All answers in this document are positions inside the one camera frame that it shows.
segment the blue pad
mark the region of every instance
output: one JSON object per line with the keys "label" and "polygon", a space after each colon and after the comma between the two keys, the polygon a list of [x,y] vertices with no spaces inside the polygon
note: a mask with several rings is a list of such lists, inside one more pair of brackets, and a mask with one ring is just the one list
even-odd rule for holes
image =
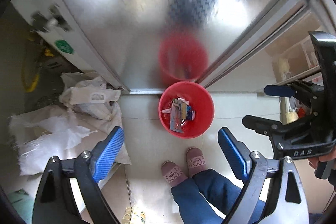
{"label": "blue pad", "polygon": [[252,167],[250,150],[244,143],[237,141],[227,127],[218,131],[218,143],[236,178],[245,183]]}
{"label": "blue pad", "polygon": [[107,177],[124,140],[124,130],[120,127],[115,127],[107,138],[97,143],[92,150],[90,169],[95,182],[98,183]]}
{"label": "blue pad", "polygon": [[267,85],[264,88],[264,92],[268,96],[278,97],[292,97],[295,95],[295,91],[288,85]]}

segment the yellow hose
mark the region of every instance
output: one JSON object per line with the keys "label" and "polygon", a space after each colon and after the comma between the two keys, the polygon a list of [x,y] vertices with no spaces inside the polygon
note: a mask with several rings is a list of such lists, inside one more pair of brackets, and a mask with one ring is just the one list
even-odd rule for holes
{"label": "yellow hose", "polygon": [[36,86],[39,82],[41,68],[40,68],[40,64],[38,64],[38,66],[39,66],[38,71],[35,74],[35,76],[33,77],[33,81],[31,82],[31,84],[28,85],[26,83],[26,75],[25,75],[25,64],[26,64],[26,54],[27,54],[28,41],[32,41],[32,38],[28,37],[27,41],[26,41],[26,44],[25,44],[25,52],[24,52],[24,55],[23,55],[22,68],[21,68],[21,82],[22,82],[23,88],[25,89],[25,92],[33,92],[36,89]]}
{"label": "yellow hose", "polygon": [[28,86],[26,84],[25,72],[23,70],[23,72],[21,73],[21,80],[22,80],[22,85],[23,85],[23,88],[25,89],[25,92],[33,92],[36,89],[39,79],[40,79],[40,72],[35,74],[33,81],[31,82],[30,86]]}

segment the white wall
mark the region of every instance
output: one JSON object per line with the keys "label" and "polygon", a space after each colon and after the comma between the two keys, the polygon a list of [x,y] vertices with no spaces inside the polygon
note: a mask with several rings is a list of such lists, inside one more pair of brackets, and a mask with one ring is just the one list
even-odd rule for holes
{"label": "white wall", "polygon": [[207,88],[208,91],[255,92],[276,83],[272,58],[261,51]]}

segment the leg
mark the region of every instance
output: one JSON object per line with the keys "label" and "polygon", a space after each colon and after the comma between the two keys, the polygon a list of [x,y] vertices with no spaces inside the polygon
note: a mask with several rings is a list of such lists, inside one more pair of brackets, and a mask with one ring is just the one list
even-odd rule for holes
{"label": "leg", "polygon": [[199,194],[199,189],[193,179],[188,179],[181,168],[168,161],[163,164],[162,175],[172,186],[171,193],[179,205],[184,224],[220,224],[219,217]]}
{"label": "leg", "polygon": [[[194,175],[193,179],[202,195],[218,210],[227,215],[238,198],[241,189],[212,169]],[[259,220],[264,206],[265,202],[259,200],[250,223]]]}
{"label": "leg", "polygon": [[171,189],[174,200],[179,205],[184,224],[220,224],[219,217],[199,194],[193,179],[186,179]]}
{"label": "leg", "polygon": [[[203,153],[190,148],[186,154],[189,176],[192,177],[202,195],[223,214],[227,215],[240,194],[241,189],[215,170],[207,169]],[[265,202],[259,200],[250,223],[259,220]]]}

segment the black handle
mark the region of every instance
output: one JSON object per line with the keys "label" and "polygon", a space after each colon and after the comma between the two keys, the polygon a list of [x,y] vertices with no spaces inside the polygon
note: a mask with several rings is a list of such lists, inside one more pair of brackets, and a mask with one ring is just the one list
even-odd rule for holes
{"label": "black handle", "polygon": [[315,177],[318,179],[329,178],[334,163],[335,159],[330,161],[319,161],[317,169],[315,170]]}
{"label": "black handle", "polygon": [[335,126],[336,93],[333,91],[336,89],[336,37],[325,32],[309,32],[309,35],[322,73],[327,113]]}

